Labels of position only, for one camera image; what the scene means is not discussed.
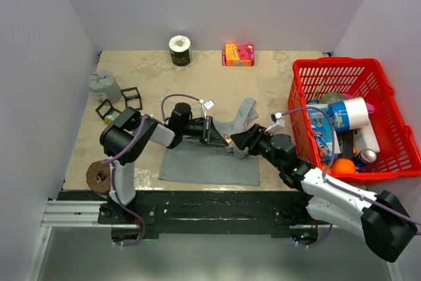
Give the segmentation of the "grey sleeveless shirt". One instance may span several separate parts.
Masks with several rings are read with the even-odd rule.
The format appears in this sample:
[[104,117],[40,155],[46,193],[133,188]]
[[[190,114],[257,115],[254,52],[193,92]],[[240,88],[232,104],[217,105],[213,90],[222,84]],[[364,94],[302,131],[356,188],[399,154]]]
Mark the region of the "grey sleeveless shirt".
[[[220,135],[244,132],[258,117],[254,104],[254,99],[245,98],[236,116],[229,122],[219,122],[211,116]],[[216,147],[184,138],[177,147],[166,150],[159,179],[192,184],[258,186],[259,161],[234,144]]]

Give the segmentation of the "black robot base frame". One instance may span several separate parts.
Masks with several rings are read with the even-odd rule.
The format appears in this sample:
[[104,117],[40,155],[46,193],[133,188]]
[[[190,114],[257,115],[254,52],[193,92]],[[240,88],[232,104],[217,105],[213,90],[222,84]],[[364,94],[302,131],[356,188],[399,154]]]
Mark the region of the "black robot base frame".
[[160,234],[254,234],[314,240],[324,222],[307,213],[309,199],[297,191],[138,191],[125,209],[111,200],[102,204],[98,222],[113,226],[115,241],[135,239],[135,214],[143,219],[146,239]]

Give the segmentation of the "orange maple leaf brooch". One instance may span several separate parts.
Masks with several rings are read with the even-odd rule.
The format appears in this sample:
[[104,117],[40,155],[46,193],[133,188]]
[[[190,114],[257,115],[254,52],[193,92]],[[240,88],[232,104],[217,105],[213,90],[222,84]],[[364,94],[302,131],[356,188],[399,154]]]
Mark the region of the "orange maple leaf brooch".
[[226,143],[228,146],[232,146],[233,145],[233,141],[231,139],[231,137],[229,135],[224,136]]

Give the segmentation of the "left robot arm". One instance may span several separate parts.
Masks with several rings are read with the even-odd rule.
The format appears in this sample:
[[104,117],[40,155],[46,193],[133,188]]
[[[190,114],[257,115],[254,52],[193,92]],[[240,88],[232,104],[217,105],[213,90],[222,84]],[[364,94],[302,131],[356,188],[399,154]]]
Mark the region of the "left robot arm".
[[184,138],[216,147],[228,145],[226,138],[217,132],[212,117],[194,118],[187,103],[177,103],[164,123],[127,107],[102,132],[99,143],[107,156],[102,163],[110,166],[110,197],[117,203],[112,213],[121,223],[129,223],[136,217],[136,207],[131,203],[136,196],[135,161],[147,143],[174,149]]

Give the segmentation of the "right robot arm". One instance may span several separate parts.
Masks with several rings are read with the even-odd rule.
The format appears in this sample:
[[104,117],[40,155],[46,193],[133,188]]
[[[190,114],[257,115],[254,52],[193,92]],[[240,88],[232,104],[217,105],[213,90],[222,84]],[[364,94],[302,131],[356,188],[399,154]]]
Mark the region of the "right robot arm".
[[311,196],[293,207],[297,222],[312,219],[328,222],[362,238],[368,248],[384,261],[394,263],[417,235],[415,220],[396,195],[360,189],[327,174],[296,153],[289,135],[270,135],[256,124],[231,135],[240,150],[264,157],[290,188]]

